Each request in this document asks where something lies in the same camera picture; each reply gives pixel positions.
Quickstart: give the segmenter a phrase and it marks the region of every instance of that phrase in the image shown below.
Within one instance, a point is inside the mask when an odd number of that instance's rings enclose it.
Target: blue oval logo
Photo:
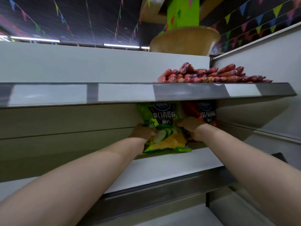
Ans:
[[[201,107],[202,110],[205,110],[205,111],[211,110],[211,104],[208,102],[200,102],[199,106]]]
[[[155,103],[155,104],[154,104],[154,107],[155,107],[157,110],[165,111],[165,110],[168,110],[168,109],[170,108],[170,104],[167,103],[167,102]]]

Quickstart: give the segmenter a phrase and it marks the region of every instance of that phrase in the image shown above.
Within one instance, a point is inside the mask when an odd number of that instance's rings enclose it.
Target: person's left arm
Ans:
[[[139,124],[130,137],[33,180],[0,203],[1,224],[76,225],[155,134]]]

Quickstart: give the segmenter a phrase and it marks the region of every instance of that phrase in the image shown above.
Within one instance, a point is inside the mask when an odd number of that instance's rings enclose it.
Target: pile of sausages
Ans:
[[[194,69],[190,63],[184,63],[179,70],[168,69],[159,78],[158,83],[271,83],[261,75],[246,76],[243,67],[230,64],[218,69]]]

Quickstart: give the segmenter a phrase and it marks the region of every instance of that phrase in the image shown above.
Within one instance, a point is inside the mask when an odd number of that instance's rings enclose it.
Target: hand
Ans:
[[[157,132],[144,124],[138,124],[129,137],[140,138],[145,144],[151,136],[155,136]]]
[[[190,139],[194,139],[197,141],[201,141],[201,137],[199,136],[198,133],[196,133],[196,129],[200,126],[205,124],[204,121],[199,120],[197,118],[194,117],[186,117],[180,121],[175,121],[175,124],[178,127],[183,127],[185,128],[187,131],[189,131],[191,138]]]

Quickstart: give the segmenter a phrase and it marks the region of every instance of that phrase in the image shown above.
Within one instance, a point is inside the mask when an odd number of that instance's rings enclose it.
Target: person's left hand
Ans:
[[[129,137],[136,137],[143,140],[143,144],[145,144],[151,136],[155,136],[157,133],[155,130],[151,129],[144,124],[138,124]]]

